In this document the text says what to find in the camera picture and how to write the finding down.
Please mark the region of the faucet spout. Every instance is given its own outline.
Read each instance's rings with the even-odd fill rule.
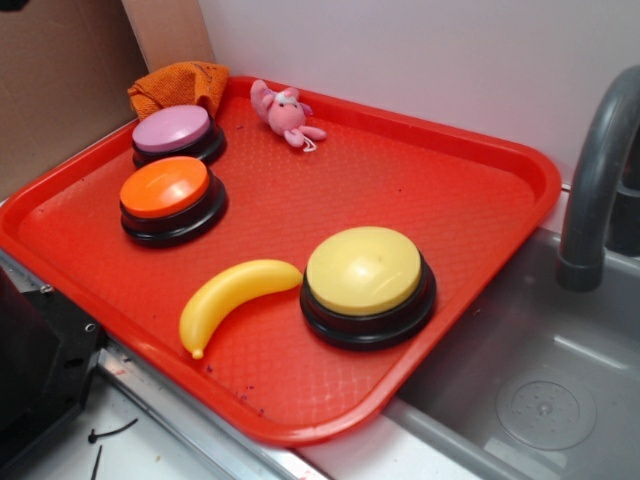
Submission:
[[[617,232],[618,237],[625,231],[625,236],[633,238],[622,243],[640,248],[640,190],[636,181],[640,178],[640,155],[636,154],[640,142],[635,141],[639,127],[640,65],[627,68],[613,81],[582,147],[556,268],[558,283],[568,290],[586,292],[600,285],[608,230]],[[617,223],[610,228],[611,212],[618,201],[619,212],[613,216]],[[634,218],[635,228],[622,225]],[[619,244],[607,242],[607,248],[625,250]]]

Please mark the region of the round button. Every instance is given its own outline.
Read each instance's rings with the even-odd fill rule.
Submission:
[[[210,124],[204,108],[175,105],[158,110],[140,122],[133,129],[133,141],[145,152],[170,152],[198,140]]]
[[[344,315],[375,315],[404,302],[420,282],[421,257],[403,234],[382,227],[337,233],[311,254],[306,276],[313,297]]]
[[[160,218],[193,205],[208,187],[208,169],[200,160],[171,157],[131,175],[120,190],[120,202],[131,215]]]

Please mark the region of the purple button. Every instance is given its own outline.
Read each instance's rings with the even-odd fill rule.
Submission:
[[[133,141],[145,152],[171,151],[198,140],[210,124],[204,108],[176,105],[158,110],[141,121],[133,129]]]

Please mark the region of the textured tray surface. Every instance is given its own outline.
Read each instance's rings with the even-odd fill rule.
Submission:
[[[379,412],[551,208],[560,181],[525,147],[305,92],[308,123],[328,138],[303,153],[260,123],[249,86],[234,78],[225,92],[217,120],[228,147],[211,168],[230,203],[202,237],[157,250],[126,238],[129,125],[7,202],[0,246],[241,430],[300,445]],[[232,312],[203,360],[183,349],[180,312],[216,273],[256,258],[302,270],[325,238],[360,225],[407,235],[435,273],[437,310],[413,340],[329,347],[306,327],[296,289]]]

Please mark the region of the plush toy ear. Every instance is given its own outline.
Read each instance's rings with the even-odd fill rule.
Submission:
[[[302,111],[304,112],[305,115],[307,115],[307,116],[313,115],[313,110],[311,110],[311,107],[309,105],[307,105],[306,103],[302,103],[302,102],[298,102],[298,103],[302,107]]]
[[[273,96],[273,93],[265,95],[264,97],[262,97],[262,106],[269,110],[269,107],[273,103],[274,98],[275,97]]]
[[[284,92],[290,92],[291,95],[293,96],[293,98],[295,98],[296,100],[298,100],[298,98],[300,98],[300,92],[298,91],[297,88],[287,87],[283,91]]]
[[[267,93],[271,92],[267,87],[267,84],[264,83],[264,80],[256,80],[251,85],[251,105],[253,105],[253,109],[265,123],[269,123],[269,117],[267,113],[268,105],[264,104],[264,99],[267,96]]]

